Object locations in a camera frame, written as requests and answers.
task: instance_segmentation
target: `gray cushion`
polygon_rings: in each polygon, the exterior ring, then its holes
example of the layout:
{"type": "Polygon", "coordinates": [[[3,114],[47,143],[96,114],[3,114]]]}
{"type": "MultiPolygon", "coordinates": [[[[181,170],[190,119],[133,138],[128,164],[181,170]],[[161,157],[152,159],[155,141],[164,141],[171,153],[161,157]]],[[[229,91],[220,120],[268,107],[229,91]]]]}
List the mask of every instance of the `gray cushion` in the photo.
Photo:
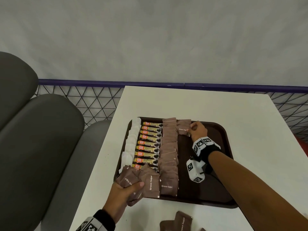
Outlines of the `gray cushion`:
{"type": "Polygon", "coordinates": [[[84,119],[65,97],[31,99],[0,131],[2,230],[34,230],[83,133],[84,119]]]}
{"type": "Polygon", "coordinates": [[[0,130],[31,99],[37,86],[38,77],[27,63],[0,52],[0,130]]]}
{"type": "Polygon", "coordinates": [[[41,231],[69,230],[110,122],[96,122],[84,131],[42,220],[41,231]]]}

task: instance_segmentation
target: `white table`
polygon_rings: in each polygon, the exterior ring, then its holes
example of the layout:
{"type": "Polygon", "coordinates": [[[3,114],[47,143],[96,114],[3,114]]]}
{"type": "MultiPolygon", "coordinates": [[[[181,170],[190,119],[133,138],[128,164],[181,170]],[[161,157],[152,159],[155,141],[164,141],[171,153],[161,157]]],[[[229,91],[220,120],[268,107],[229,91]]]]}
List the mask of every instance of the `white table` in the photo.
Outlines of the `white table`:
{"type": "MultiPolygon", "coordinates": [[[[308,159],[268,95],[127,86],[71,231],[103,207],[113,183],[127,125],[138,116],[176,117],[222,125],[234,159],[299,212],[308,213],[308,159]],[[153,108],[143,108],[149,102],[147,94],[154,97],[156,105],[153,108]]],[[[160,221],[173,220],[178,210],[193,217],[192,231],[201,227],[207,231],[252,230],[239,208],[225,209],[148,198],[127,207],[116,230],[157,231],[160,221]]]]}

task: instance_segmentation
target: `black line pattern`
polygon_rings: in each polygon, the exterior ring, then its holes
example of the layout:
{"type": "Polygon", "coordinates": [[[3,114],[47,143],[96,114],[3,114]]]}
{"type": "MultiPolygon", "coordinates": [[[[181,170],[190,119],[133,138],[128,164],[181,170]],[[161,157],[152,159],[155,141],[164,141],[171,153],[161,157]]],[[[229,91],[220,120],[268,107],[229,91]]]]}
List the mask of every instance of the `black line pattern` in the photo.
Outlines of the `black line pattern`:
{"type": "MultiPolygon", "coordinates": [[[[34,95],[59,94],[69,99],[83,114],[85,129],[101,120],[112,120],[123,88],[39,85],[34,95]]],[[[308,142],[308,94],[250,92],[268,94],[291,131],[308,142]]]]}

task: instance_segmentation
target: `purple stripe on wall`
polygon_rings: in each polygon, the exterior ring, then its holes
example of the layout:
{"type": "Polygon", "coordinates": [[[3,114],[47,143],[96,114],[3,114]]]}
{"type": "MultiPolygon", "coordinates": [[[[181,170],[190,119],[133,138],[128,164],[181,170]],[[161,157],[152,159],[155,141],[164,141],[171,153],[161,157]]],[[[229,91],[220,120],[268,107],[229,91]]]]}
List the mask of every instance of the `purple stripe on wall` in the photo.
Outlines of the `purple stripe on wall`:
{"type": "Polygon", "coordinates": [[[148,86],[148,87],[181,88],[181,89],[212,90],[212,91],[259,91],[259,92],[283,92],[283,93],[308,93],[308,87],[300,87],[300,86],[268,86],[268,85],[214,84],[214,83],[114,82],[114,81],[39,79],[38,84],[52,85],[52,86],[92,86],[92,87],[148,86]]]}

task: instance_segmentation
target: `tray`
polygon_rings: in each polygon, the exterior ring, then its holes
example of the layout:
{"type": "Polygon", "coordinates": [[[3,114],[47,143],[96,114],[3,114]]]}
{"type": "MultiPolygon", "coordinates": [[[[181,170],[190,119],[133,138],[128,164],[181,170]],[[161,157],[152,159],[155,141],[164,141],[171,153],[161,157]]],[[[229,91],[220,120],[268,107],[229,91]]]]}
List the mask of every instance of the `tray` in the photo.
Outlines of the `tray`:
{"type": "MultiPolygon", "coordinates": [[[[140,117],[140,118],[142,122],[147,121],[154,123],[162,123],[162,119],[159,118],[147,118],[147,117],[140,117]]],[[[225,155],[233,159],[225,129],[221,125],[214,122],[201,122],[201,123],[207,128],[208,136],[221,147],[221,150],[224,152],[225,155]]],[[[114,181],[116,180],[116,177],[119,175],[122,152],[125,149],[125,140],[128,136],[128,132],[131,126],[132,126],[132,121],[130,121],[128,124],[125,139],[121,149],[120,158],[114,174],[114,181]]],[[[220,183],[220,181],[218,181],[215,178],[217,177],[215,172],[212,172],[212,175],[206,174],[205,180],[201,183],[195,183],[189,179],[188,171],[186,168],[186,162],[192,155],[193,142],[190,137],[184,135],[178,135],[177,140],[178,140],[178,150],[179,150],[178,153],[179,190],[177,193],[177,197],[161,195],[160,198],[157,199],[223,207],[223,208],[237,208],[238,205],[231,197],[229,192],[220,183]]]]}

